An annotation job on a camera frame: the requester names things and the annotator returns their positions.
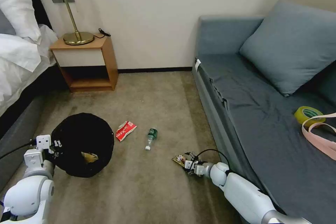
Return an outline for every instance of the yellow tape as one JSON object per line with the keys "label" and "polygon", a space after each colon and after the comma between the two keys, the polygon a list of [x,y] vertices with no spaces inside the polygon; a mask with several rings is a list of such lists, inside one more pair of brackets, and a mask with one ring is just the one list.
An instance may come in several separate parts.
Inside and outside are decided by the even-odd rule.
{"label": "yellow tape", "polygon": [[[322,116],[322,112],[318,111],[315,108],[312,107],[307,107],[307,106],[302,106],[297,109],[297,111],[294,113],[295,118],[297,121],[302,124],[304,121],[307,119],[313,117],[313,116]],[[324,123],[326,121],[325,118],[316,118],[316,119],[311,119],[310,121],[306,122],[305,126],[309,127],[310,125],[314,123]]]}

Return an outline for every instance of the sofa armrest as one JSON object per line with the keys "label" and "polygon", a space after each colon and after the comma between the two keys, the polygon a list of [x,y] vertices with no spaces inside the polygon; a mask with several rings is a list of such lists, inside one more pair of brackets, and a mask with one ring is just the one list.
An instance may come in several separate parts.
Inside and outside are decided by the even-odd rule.
{"label": "sofa armrest", "polygon": [[254,33],[263,19],[262,16],[201,16],[196,43],[197,55],[239,52],[243,43]]}

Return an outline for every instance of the black trash bag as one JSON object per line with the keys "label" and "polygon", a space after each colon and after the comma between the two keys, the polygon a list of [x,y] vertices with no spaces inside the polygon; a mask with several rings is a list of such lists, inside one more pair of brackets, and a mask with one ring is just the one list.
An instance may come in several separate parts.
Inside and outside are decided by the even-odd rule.
{"label": "black trash bag", "polygon": [[[92,177],[109,163],[114,135],[103,119],[80,113],[64,119],[51,133],[51,141],[55,153],[47,155],[50,162],[71,176]],[[88,162],[85,155],[95,161]]]}

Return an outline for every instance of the pink strap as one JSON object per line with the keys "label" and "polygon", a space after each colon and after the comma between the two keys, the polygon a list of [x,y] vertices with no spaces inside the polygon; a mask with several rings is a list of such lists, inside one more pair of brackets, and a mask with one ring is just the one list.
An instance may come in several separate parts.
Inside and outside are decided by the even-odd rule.
{"label": "pink strap", "polygon": [[317,149],[319,149],[324,154],[326,154],[327,156],[329,156],[330,158],[332,158],[333,160],[336,161],[336,142],[329,141],[328,139],[325,139],[323,137],[320,137],[320,136],[312,133],[312,129],[314,127],[318,126],[318,125],[327,125],[330,128],[332,128],[335,133],[336,133],[336,128],[334,128],[333,126],[330,126],[329,124],[323,123],[323,122],[318,122],[318,123],[312,124],[309,127],[308,131],[304,128],[305,123],[308,122],[311,119],[332,118],[332,117],[336,117],[336,113],[332,113],[332,114],[328,114],[328,115],[318,115],[318,116],[314,116],[314,117],[309,118],[308,120],[304,121],[303,124],[302,124],[302,133],[305,136],[305,138],[312,145],[314,145]]}

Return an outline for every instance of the carpet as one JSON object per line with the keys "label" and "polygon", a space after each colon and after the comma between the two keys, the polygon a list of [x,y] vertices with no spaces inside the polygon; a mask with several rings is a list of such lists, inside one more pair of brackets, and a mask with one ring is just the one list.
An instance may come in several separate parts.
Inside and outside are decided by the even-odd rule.
{"label": "carpet", "polygon": [[[191,72],[120,74],[114,92],[52,92],[36,135],[81,112],[103,118],[114,133],[126,120],[138,127],[123,142],[115,139],[111,161],[96,176],[70,177],[56,168],[50,224],[241,223],[218,187],[188,177],[171,160],[216,147]],[[159,133],[148,152],[151,127]],[[219,161],[212,152],[202,158]]]}

